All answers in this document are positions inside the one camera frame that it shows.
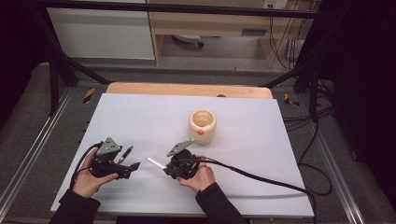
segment white table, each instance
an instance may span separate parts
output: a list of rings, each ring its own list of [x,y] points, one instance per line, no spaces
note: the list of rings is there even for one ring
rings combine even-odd
[[[212,111],[218,118],[218,128],[210,144],[190,146],[192,153],[304,187],[276,100],[105,93],[50,210],[58,208],[84,151],[111,136],[124,150],[134,146],[124,165],[137,161],[141,165],[129,179],[112,181],[95,193],[93,198],[102,203],[99,212],[119,216],[204,216],[192,190],[180,187],[146,161],[146,157],[162,164],[170,161],[166,153],[175,143],[189,139],[188,118],[197,109]],[[307,196],[299,191],[209,165],[227,197],[245,217],[313,216]]]

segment tripod leg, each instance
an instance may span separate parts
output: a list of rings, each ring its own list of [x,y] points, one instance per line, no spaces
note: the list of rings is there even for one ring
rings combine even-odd
[[[260,85],[259,87],[265,87],[265,88],[271,89],[271,88],[275,87],[276,85],[288,80],[291,77],[300,76],[304,70],[305,70],[305,66],[301,66],[300,68],[295,68],[294,70],[289,71],[287,74],[285,74],[281,77],[278,77],[278,78],[268,82],[267,84]]]
[[[311,79],[311,95],[309,99],[309,114],[315,123],[318,123],[317,116],[317,99],[318,99],[318,71],[315,70]]]
[[[75,60],[71,59],[69,56],[67,56],[65,53],[63,53],[64,58],[71,64],[73,67],[77,68],[80,72],[84,73],[85,75],[95,79],[96,81],[102,83],[102,84],[110,84],[113,81],[107,80],[103,77],[100,77],[90,69],[86,68],[82,64],[76,62]]]

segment hand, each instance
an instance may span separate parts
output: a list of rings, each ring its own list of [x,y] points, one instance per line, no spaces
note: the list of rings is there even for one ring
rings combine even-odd
[[[198,193],[198,191],[203,191],[211,184],[216,182],[215,175],[212,169],[206,166],[206,162],[201,162],[199,164],[198,171],[193,178],[186,180],[181,177],[177,177],[177,180],[180,186],[189,187],[195,193]]]
[[[91,198],[91,196],[97,190],[99,190],[102,185],[112,181],[119,176],[118,174],[111,174],[101,178],[97,178],[90,173],[89,169],[87,168],[90,167],[92,157],[97,150],[98,148],[94,149],[85,157],[85,161],[82,163],[80,169],[81,171],[78,173],[76,184],[73,187],[73,191],[84,198]]]

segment metal frame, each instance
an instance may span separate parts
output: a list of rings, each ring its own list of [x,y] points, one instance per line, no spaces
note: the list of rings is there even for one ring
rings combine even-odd
[[[117,11],[147,11],[147,12],[171,12],[171,13],[199,13],[218,15],[239,15],[239,16],[259,16],[259,17],[280,17],[280,18],[305,18],[305,19],[328,19],[332,15],[328,12],[281,10],[268,8],[245,8],[245,7],[207,7],[207,6],[186,6],[186,5],[165,5],[165,4],[138,4],[138,3],[115,3],[115,2],[87,2],[87,1],[67,1],[67,0],[34,0],[28,3],[32,16],[37,21],[47,38],[49,44],[49,55],[53,61],[50,69],[51,75],[51,111],[54,113],[59,105],[57,76],[60,75],[66,86],[76,86],[78,79],[72,68],[75,68],[85,75],[92,77],[102,84],[109,84],[112,81],[102,78],[80,63],[68,57],[62,50],[56,34],[50,29],[43,17],[47,7],[74,8],[74,9],[94,9],[94,10],[117,10]]]

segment black cable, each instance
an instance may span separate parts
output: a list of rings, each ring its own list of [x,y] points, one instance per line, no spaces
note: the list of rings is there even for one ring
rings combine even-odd
[[[286,67],[285,64],[282,63],[279,55],[277,54],[276,42],[275,42],[274,35],[273,35],[273,22],[274,22],[274,18],[270,17],[270,46],[271,46],[271,50],[274,52],[277,60],[282,65],[282,67],[288,69],[288,67]]]
[[[309,150],[309,148],[311,148],[312,144],[315,142],[315,138],[317,137],[318,134],[318,127],[319,127],[319,123],[317,122],[317,127],[315,128],[315,133],[314,136],[312,137],[311,141],[309,142],[308,146],[306,147],[306,149],[304,150],[303,155],[300,157],[299,161],[297,162],[297,165],[299,166],[299,164],[302,162],[306,152]]]
[[[75,169],[74,173],[72,174],[72,178],[71,178],[71,180],[70,180],[70,186],[69,186],[70,189],[73,189],[73,187],[74,187],[74,185],[75,185],[75,183],[76,183],[77,174],[78,174],[78,172],[79,172],[78,169],[79,169],[79,166],[81,165],[82,161],[84,160],[84,158],[88,155],[88,153],[89,153],[92,149],[94,149],[94,148],[96,148],[96,147],[100,147],[102,144],[103,144],[103,142],[97,143],[97,144],[95,144],[95,145],[89,147],[89,148],[84,152],[84,154],[82,155],[82,157],[79,159],[78,164],[77,164],[77,166],[76,166],[76,169]]]
[[[299,165],[299,168],[300,168],[300,166],[305,166],[305,167],[308,167],[308,168],[311,168],[311,169],[314,169],[314,170],[320,172],[322,175],[324,175],[324,177],[327,179],[327,182],[329,183],[329,189],[327,191],[325,191],[325,192],[317,192],[317,191],[312,190],[308,186],[305,186],[307,189],[309,189],[312,193],[314,193],[316,195],[319,195],[319,196],[327,196],[327,195],[332,193],[332,180],[329,178],[329,176],[326,173],[324,173],[318,167],[310,165],[310,164],[307,164],[307,163],[301,162],[300,165]]]
[[[210,159],[208,157],[206,157],[204,160],[190,160],[190,159],[186,159],[186,160],[180,160],[180,161],[198,161],[198,162],[212,163],[212,164],[216,164],[216,165],[228,168],[228,169],[230,169],[230,170],[232,170],[234,172],[237,172],[240,175],[244,175],[244,176],[247,176],[249,178],[252,178],[252,179],[255,179],[255,180],[258,180],[258,181],[261,181],[261,182],[265,182],[265,183],[268,183],[268,184],[273,184],[273,185],[281,186],[281,187],[284,187],[284,188],[295,189],[297,191],[300,191],[300,192],[306,194],[308,196],[308,198],[311,199],[312,210],[314,212],[313,221],[314,221],[314,223],[317,223],[317,218],[316,218],[317,201],[315,199],[315,196],[307,189],[302,189],[302,188],[299,188],[299,187],[296,187],[296,186],[293,186],[293,185],[290,185],[290,184],[286,184],[286,183],[283,183],[283,182],[279,182],[279,181],[267,179],[267,178],[264,178],[264,177],[261,177],[261,176],[253,175],[253,174],[250,174],[250,173],[245,172],[243,170],[240,170],[240,169],[238,169],[236,167],[226,165],[226,164],[224,164],[222,162],[215,161],[215,160]]]

